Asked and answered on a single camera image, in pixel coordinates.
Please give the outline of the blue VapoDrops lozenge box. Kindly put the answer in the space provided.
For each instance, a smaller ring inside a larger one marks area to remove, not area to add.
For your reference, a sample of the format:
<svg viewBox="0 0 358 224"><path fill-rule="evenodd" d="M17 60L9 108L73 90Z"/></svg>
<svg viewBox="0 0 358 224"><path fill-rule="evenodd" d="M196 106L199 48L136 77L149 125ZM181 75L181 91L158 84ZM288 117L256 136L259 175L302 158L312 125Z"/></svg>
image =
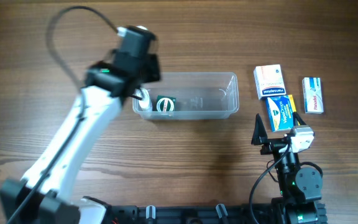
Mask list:
<svg viewBox="0 0 358 224"><path fill-rule="evenodd" d="M296 106L293 95L268 97L265 103L273 132L290 130L294 126Z"/></svg>

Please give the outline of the white calamine lotion bottle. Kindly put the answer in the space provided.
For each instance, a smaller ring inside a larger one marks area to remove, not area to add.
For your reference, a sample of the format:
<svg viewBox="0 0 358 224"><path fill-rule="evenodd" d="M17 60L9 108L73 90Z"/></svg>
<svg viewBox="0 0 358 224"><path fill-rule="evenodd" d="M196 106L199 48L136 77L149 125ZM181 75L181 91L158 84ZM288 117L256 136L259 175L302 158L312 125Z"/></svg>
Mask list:
<svg viewBox="0 0 358 224"><path fill-rule="evenodd" d="M146 90L145 88L140 88L136 90L136 95L140 98L138 102L141 110L152 111L152 101L150 99L148 90Z"/></svg>

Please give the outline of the white Hansaplast plaster box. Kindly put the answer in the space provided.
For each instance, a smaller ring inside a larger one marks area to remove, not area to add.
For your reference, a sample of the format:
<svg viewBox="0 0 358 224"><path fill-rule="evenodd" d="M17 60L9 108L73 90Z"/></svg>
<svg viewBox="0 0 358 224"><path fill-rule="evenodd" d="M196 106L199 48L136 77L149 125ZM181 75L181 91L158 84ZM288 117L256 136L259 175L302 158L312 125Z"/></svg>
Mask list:
<svg viewBox="0 0 358 224"><path fill-rule="evenodd" d="M260 100L287 94L280 64L256 66L254 78Z"/></svg>

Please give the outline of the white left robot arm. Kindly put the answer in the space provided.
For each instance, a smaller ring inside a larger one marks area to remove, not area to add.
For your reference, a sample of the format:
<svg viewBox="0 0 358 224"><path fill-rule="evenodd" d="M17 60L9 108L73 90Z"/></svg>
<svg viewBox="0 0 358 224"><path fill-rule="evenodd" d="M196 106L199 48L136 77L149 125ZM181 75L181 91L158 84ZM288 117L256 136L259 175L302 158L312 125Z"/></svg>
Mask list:
<svg viewBox="0 0 358 224"><path fill-rule="evenodd" d="M85 197L71 202L82 163L125 100L141 85L160 80L156 54L113 50L111 62L91 66L67 118L21 180L7 179L0 200L8 223L115 223L111 206Z"/></svg>

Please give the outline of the green Zam-Buk ointment box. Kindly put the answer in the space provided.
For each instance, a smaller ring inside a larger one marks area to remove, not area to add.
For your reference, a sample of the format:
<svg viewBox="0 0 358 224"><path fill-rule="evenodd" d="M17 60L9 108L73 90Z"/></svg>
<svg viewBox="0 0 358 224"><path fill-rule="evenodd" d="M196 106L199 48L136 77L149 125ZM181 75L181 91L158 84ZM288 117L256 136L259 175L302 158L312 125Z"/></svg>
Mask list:
<svg viewBox="0 0 358 224"><path fill-rule="evenodd" d="M175 110L177 99L171 96L157 96L156 110L159 112L169 112Z"/></svg>

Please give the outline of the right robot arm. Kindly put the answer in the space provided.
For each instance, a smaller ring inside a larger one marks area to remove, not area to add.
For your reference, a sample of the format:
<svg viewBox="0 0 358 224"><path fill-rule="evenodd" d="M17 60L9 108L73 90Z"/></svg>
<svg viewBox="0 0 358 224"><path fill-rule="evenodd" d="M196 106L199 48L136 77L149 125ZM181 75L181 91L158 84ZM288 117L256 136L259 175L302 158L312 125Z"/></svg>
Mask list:
<svg viewBox="0 0 358 224"><path fill-rule="evenodd" d="M282 138L269 138L260 115L255 117L251 143L261 145L261 155L273 155L273 165L280 188L280 197L271 200L275 223L327 223L322 199L323 171L312 162L300 162L299 153L310 148L314 131L293 113L293 127Z"/></svg>

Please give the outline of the white Panadol caplet box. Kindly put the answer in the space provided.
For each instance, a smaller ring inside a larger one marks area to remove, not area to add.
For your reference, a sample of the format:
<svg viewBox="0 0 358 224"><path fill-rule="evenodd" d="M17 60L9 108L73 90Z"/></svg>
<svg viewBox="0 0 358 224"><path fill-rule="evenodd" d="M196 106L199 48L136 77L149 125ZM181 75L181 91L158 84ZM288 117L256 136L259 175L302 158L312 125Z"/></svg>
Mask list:
<svg viewBox="0 0 358 224"><path fill-rule="evenodd" d="M302 80L302 84L305 113L322 114L324 112L324 106L321 79L305 77Z"/></svg>

